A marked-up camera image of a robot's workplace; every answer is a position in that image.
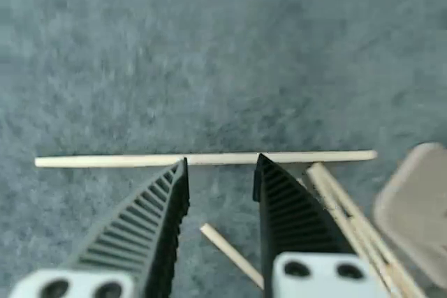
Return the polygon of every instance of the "carpet floor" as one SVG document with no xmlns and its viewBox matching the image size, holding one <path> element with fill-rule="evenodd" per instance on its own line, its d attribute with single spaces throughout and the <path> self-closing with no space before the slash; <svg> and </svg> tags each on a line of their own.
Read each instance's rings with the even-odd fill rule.
<svg viewBox="0 0 447 298">
<path fill-rule="evenodd" d="M 331 167 L 370 215 L 410 148 L 447 140 L 446 0 L 0 2 L 2 297 L 153 173 L 36 155 L 373 148 Z M 259 264 L 252 170 L 191 169 L 174 297 L 261 295 L 198 230 Z"/>
</svg>

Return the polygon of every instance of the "beige plastic object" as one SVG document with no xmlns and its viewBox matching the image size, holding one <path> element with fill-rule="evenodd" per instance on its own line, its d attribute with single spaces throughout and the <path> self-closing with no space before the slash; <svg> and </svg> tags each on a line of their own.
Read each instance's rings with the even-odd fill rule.
<svg viewBox="0 0 447 298">
<path fill-rule="evenodd" d="M 380 192 L 377 225 L 439 286 L 447 288 L 447 150 L 420 144 Z"/>
</svg>

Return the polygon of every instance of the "short wooden stick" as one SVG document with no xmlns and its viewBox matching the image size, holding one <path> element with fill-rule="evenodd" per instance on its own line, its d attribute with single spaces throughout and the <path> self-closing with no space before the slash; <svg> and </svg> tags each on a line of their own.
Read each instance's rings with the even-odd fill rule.
<svg viewBox="0 0 447 298">
<path fill-rule="evenodd" d="M 261 274 L 240 253 L 231 246 L 213 227 L 204 224 L 200 231 L 225 255 L 228 256 L 252 281 L 264 290 L 264 279 Z"/>
<path fill-rule="evenodd" d="M 276 163 L 367 161 L 377 157 L 374 150 L 308 151 L 264 153 Z M 256 164 L 259 153 L 102 155 L 37 157 L 36 167 L 156 167 L 172 165 L 183 158 L 189 165 Z"/>
<path fill-rule="evenodd" d="M 414 279 L 406 271 L 402 263 L 397 259 L 394 253 L 388 248 L 385 241 L 380 234 L 372 226 L 372 224 L 366 219 L 362 211 L 354 204 L 353 200 L 343 190 L 339 182 L 331 175 L 331 173 L 320 163 L 314 164 L 312 167 L 325 178 L 328 182 L 331 192 L 337 197 L 338 201 L 343 204 L 345 210 L 347 210 L 352 216 L 358 220 L 358 225 L 361 226 L 362 231 L 366 232 L 372 243 L 378 248 L 384 258 L 390 263 L 395 271 L 397 271 L 402 278 L 402 285 L 406 285 L 412 292 L 414 298 L 425 298 L 423 290 L 416 284 Z"/>
</svg>

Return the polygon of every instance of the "screw hole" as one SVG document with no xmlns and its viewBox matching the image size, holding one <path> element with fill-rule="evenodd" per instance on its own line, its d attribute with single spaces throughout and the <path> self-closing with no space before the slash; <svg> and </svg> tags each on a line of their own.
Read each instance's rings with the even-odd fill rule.
<svg viewBox="0 0 447 298">
<path fill-rule="evenodd" d="M 47 284 L 42 292 L 41 298 L 61 298 L 68 291 L 68 281 L 65 279 L 59 279 Z"/>
<path fill-rule="evenodd" d="M 295 276 L 295 277 L 308 277 L 310 276 L 309 268 L 299 262 L 292 261 L 286 264 L 284 267 L 284 271 L 286 274 Z"/>
<path fill-rule="evenodd" d="M 357 268 L 355 265 L 350 265 L 348 263 L 344 263 L 337 267 L 337 273 L 344 278 L 350 278 L 354 280 L 359 280 L 364 278 L 362 271 Z"/>
<path fill-rule="evenodd" d="M 120 298 L 121 285 L 115 282 L 102 285 L 95 293 L 95 298 Z"/>
</svg>

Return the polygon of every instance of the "wooden skewer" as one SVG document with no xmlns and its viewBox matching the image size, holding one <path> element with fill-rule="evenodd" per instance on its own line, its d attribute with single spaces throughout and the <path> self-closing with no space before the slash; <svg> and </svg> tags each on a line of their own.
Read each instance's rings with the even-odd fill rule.
<svg viewBox="0 0 447 298">
<path fill-rule="evenodd" d="M 337 222 L 338 226 L 340 227 L 340 230 L 343 232 L 344 236 L 347 238 L 354 251 L 363 261 L 365 261 L 369 265 L 371 273 L 377 277 L 378 282 L 385 289 L 385 285 L 383 284 L 381 277 L 369 262 L 368 255 L 364 250 L 363 246 L 361 245 L 361 243 L 358 241 L 351 225 L 348 222 L 347 217 L 345 216 L 343 211 L 339 208 L 339 205 L 337 204 L 332 194 L 330 193 L 329 189 L 327 188 L 326 186 L 327 181 L 325 181 L 325 179 L 318 173 L 318 170 L 315 169 L 315 165 L 312 165 L 307 170 L 307 172 L 309 174 L 310 179 L 314 183 L 316 190 L 318 191 L 323 201 L 325 202 L 328 212 Z"/>
<path fill-rule="evenodd" d="M 337 197 L 339 202 L 343 204 L 343 207 L 358 220 L 358 225 L 363 232 L 366 232 L 372 243 L 378 248 L 388 263 L 393 265 L 395 271 L 397 271 L 402 278 L 402 285 L 406 285 L 412 292 L 414 298 L 425 298 L 423 290 L 416 284 L 410 274 L 406 271 L 402 263 L 397 259 L 394 253 L 388 248 L 385 241 L 382 240 L 380 234 L 366 219 L 362 211 L 354 204 L 353 200 L 343 190 L 339 182 L 331 175 L 331 173 L 320 163 L 314 164 L 312 167 L 327 181 L 327 185 L 330 187 L 331 192 Z"/>
<path fill-rule="evenodd" d="M 377 157 L 374 150 L 308 151 L 264 153 L 276 163 L 367 161 Z M 36 167 L 156 167 L 187 158 L 189 165 L 256 164 L 259 153 L 55 156 L 37 157 Z"/>
<path fill-rule="evenodd" d="M 264 279 L 261 274 L 247 261 L 240 253 L 231 246 L 213 227 L 204 224 L 200 231 L 219 248 L 225 255 L 228 256 L 252 281 L 261 289 L 264 290 Z"/>
<path fill-rule="evenodd" d="M 362 226 L 358 222 L 358 219 L 352 217 L 349 219 L 349 221 L 351 222 L 351 225 L 354 228 L 354 232 L 356 233 L 357 238 L 365 248 L 369 256 L 370 262 L 376 267 L 379 276 L 382 278 L 383 282 L 390 290 L 390 293 L 393 295 L 393 297 L 402 298 L 402 293 L 397 288 L 397 284 L 394 282 L 393 278 L 388 273 L 387 265 L 383 261 L 383 258 L 381 257 L 379 252 L 376 250 L 376 248 L 369 240 L 367 234 L 365 234 L 365 232 L 362 231 Z"/>
</svg>

